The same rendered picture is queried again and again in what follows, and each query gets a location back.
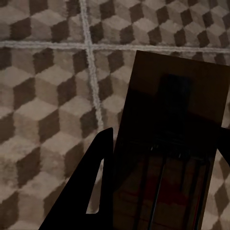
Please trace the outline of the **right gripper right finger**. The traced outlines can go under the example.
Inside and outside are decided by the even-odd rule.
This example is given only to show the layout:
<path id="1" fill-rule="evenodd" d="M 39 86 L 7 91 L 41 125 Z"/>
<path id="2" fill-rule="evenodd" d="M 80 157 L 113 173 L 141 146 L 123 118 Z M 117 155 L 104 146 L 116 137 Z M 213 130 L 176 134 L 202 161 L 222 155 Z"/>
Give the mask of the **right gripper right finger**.
<path id="1" fill-rule="evenodd" d="M 218 150 L 230 166 L 230 129 L 219 128 Z"/>

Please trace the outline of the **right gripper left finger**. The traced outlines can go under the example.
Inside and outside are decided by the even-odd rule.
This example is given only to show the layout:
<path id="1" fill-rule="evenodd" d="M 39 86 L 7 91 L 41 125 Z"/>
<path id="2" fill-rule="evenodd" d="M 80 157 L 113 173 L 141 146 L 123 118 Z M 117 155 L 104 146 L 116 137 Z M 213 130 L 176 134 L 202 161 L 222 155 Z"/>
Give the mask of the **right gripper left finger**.
<path id="1" fill-rule="evenodd" d="M 86 214 L 103 163 L 97 214 Z M 39 230 L 113 230 L 113 128 L 99 132 Z"/>

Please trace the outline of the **mousetrap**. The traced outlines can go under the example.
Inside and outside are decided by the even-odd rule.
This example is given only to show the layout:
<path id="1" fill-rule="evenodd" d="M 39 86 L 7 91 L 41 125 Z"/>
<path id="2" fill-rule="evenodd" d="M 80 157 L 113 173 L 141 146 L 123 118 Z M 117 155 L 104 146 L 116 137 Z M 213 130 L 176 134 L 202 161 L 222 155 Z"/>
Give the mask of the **mousetrap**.
<path id="1" fill-rule="evenodd" d="M 230 66 L 136 51 L 113 153 L 113 230 L 201 230 Z"/>

